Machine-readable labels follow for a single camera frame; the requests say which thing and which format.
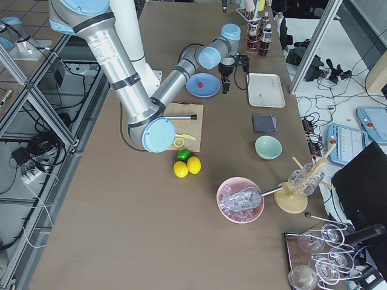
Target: wooden cutting board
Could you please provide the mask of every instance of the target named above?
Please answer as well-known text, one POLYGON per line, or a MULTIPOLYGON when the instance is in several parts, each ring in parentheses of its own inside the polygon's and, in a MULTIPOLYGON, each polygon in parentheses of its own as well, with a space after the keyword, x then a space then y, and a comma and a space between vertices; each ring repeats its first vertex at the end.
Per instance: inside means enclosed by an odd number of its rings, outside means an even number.
POLYGON ((168 105, 164 112, 164 116, 170 115, 193 115, 197 114, 197 120, 191 119, 172 119, 171 121, 175 125, 176 134, 189 134, 196 138, 191 140, 184 139, 184 145, 182 147, 171 146, 168 150, 182 150, 189 149, 192 152, 200 151, 201 141, 201 125, 203 123, 203 105, 185 104, 185 103, 171 103, 168 105))

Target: lemon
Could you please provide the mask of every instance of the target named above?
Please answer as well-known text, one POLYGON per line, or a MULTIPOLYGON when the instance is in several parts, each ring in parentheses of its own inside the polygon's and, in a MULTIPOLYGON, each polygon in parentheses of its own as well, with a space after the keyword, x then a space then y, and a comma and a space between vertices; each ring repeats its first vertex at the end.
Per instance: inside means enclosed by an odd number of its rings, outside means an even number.
POLYGON ((188 167, 182 161, 177 161, 174 164, 174 172, 177 177, 184 178, 188 174, 188 167))
POLYGON ((192 156, 188 158, 187 161, 188 171, 192 174, 198 174, 201 169, 201 162, 200 159, 196 156, 192 156))
POLYGON ((179 147, 182 147, 184 145, 184 139, 178 137, 174 140, 174 146, 179 148, 179 147))

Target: white tray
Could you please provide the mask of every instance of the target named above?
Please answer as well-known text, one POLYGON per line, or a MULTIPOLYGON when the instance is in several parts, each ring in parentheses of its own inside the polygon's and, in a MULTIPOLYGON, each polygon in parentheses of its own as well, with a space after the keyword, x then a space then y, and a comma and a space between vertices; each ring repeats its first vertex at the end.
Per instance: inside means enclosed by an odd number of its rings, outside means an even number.
POLYGON ((283 108, 285 106, 281 81, 276 74, 249 74, 247 90, 254 107, 283 108))

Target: light green bowl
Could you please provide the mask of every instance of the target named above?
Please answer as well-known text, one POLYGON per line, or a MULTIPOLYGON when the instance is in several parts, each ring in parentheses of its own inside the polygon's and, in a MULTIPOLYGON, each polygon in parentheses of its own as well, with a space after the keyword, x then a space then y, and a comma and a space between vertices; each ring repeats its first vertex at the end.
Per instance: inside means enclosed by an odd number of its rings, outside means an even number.
POLYGON ((272 136, 261 136, 255 141, 255 152, 263 159, 272 160, 281 154, 282 146, 272 136))

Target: lime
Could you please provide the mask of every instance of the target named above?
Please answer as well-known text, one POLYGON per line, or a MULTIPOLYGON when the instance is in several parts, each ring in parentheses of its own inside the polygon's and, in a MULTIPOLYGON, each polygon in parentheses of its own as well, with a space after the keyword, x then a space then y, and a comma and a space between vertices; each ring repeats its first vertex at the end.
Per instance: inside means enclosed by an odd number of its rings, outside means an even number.
POLYGON ((174 164, 174 172, 177 177, 184 178, 188 174, 188 167, 182 161, 177 161, 174 164))
POLYGON ((179 152, 177 152, 177 159, 185 161, 189 158, 189 155, 191 154, 191 151, 188 149, 183 149, 179 152))
POLYGON ((192 174, 198 174, 201 170, 201 162, 200 159, 196 156, 192 156, 187 161, 188 171, 192 174))

